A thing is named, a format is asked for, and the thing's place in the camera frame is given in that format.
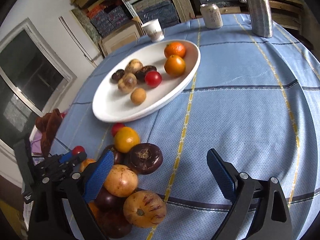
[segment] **window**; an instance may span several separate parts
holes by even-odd
[[[0,149],[14,154],[73,78],[29,19],[12,30],[0,43]]]

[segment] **purple cloth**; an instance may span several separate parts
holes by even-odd
[[[33,140],[30,143],[31,152],[40,153],[40,154],[42,153],[41,144],[40,144],[41,138],[42,138],[42,133],[39,130],[37,130],[35,136],[33,137]]]

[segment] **can top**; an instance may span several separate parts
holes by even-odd
[[[216,6],[214,3],[206,3],[206,4],[201,4],[200,7],[207,7],[211,6],[213,9],[219,9],[218,6]]]

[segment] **brown cloth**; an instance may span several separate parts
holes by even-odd
[[[52,142],[61,122],[62,117],[57,108],[54,109],[52,113],[47,113],[43,117],[36,119],[36,127],[42,133],[40,145],[43,156],[47,157],[49,155]]]

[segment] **orange fruit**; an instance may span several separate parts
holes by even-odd
[[[122,153],[127,153],[133,146],[140,143],[138,133],[130,127],[122,127],[115,135],[115,148]]]
[[[184,57],[186,54],[186,48],[181,42],[174,41],[169,43],[164,49],[164,55],[169,58],[171,55],[178,55]]]
[[[88,204],[88,206],[89,206],[89,208],[91,209],[91,212],[92,212],[92,214],[94,215],[94,217],[97,218],[98,212],[99,212],[98,207],[95,205],[94,202],[90,202],[90,203]]]
[[[80,164],[80,172],[84,171],[84,169],[90,164],[90,163],[95,163],[96,161],[94,159],[85,159],[83,162]]]
[[[179,77],[186,71],[186,63],[178,55],[171,55],[164,64],[164,70],[169,76]]]

